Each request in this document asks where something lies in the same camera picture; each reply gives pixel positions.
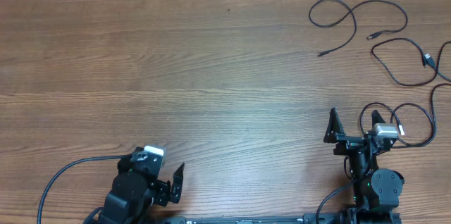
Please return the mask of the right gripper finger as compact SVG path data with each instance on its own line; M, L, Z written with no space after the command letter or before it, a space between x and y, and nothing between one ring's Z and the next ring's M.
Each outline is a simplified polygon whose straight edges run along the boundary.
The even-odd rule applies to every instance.
M373 110L371 113L371 122L372 125L376 125L378 123L385 123L383 117L377 110Z
M336 107L329 113L328 127L323 138L324 143L338 143L346 135L344 127L339 119Z

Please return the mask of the black USB cable long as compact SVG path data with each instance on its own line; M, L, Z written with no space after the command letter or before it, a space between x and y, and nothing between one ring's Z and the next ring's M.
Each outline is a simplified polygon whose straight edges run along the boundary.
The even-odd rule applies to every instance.
M340 4L341 6L343 6L344 8L347 9L346 14L345 14L344 16L342 16L341 18L339 18L338 20L336 20L335 22L332 22L332 23L321 24L321 23L316 22L316 21L312 18L312 11L313 11L317 6L319 6L320 4L322 4L323 2L326 2L326 1L331 1L331 2L334 2L334 3ZM357 19L356 19L356 16L355 16L354 11L355 11L358 7L363 6L364 4L372 4L372 3L387 4L387 5L391 5L391 6L395 7L395 8L397 8L397 9L403 14L403 16L404 16L404 25L403 25L401 28L396 29L396 30L380 30L380 31L377 31L377 32L375 32L375 33L370 34L369 36L367 36L366 38L367 38L368 40L370 40L370 39L375 39L375 38L377 38L377 37L379 37L379 36L381 36L381 35L388 34L388 33L390 33L390 34L392 34L392 33L398 33L398 32L403 31L403 30L406 28L406 26L407 26L408 23L409 23L409 17L408 17L408 15L407 15L406 10L405 10L403 7L401 7L399 4L397 4L397 3L395 3L395 2L392 2L392 1L386 1L386 0L366 0L366 1L363 1L363 2L358 3L357 5L355 5L355 6L353 6L353 7L351 8L347 3L345 3L345 2L342 1L342 0L318 0L316 3L314 3L314 4L311 6L311 8L309 9L309 12L308 12L308 19L309 19L309 22L310 22L311 24L315 25L316 27L320 27L320 28L332 28L332 27L335 27L336 25L340 24L344 19L346 19L348 16L350 16L351 19L352 19L352 23L353 23L353 32L352 32L351 36L349 37L349 39L348 39L346 42L344 42L343 44L341 44L340 46L337 46L337 47L335 47L335 48L328 49L328 50L325 50L325 51L320 51L320 52L318 52L318 55L317 55L317 56L318 56L318 57L325 56L325 55L327 55L327 54L329 54L329 53L332 53L332 52L334 52L334 51L337 51L337 50L343 48L343 47L346 46L348 43L350 43L350 42L353 40L353 38L354 38L354 36L356 35L356 33L357 33Z

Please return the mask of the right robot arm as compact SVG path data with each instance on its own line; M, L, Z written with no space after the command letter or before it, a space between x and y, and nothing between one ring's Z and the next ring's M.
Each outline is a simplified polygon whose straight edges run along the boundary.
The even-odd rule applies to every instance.
M377 157L392 149L400 130L373 111L372 129L360 137L347 136L337 110L332 108L323 141L334 144L333 153L344 156L349 164L350 182L331 192L315 213L316 223L400 223L393 210L399 206L404 177L397 171L379 168ZM323 205L336 194L351 188L353 204L345 206L333 217L321 217Z

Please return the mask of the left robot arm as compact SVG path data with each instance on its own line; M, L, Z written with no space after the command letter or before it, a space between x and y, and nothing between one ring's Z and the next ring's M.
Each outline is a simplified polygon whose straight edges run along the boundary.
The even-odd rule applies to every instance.
M158 176L165 157L165 148L147 145L121 158L118 175L113 179L104 205L93 210L83 223L147 223L149 207L177 204L182 194L185 165L181 164L173 173L172 181L164 182Z

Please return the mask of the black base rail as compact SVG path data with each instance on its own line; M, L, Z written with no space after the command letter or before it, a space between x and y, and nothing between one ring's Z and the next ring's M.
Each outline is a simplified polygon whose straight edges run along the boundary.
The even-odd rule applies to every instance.
M320 213L316 217L315 213L305 213L303 216L266 216L266 217L233 217L233 218L186 218L173 216L160 218L155 221L158 224L340 224L340 223L361 223L361 224L402 224L400 214L370 215L360 212L354 220L350 220L342 213Z

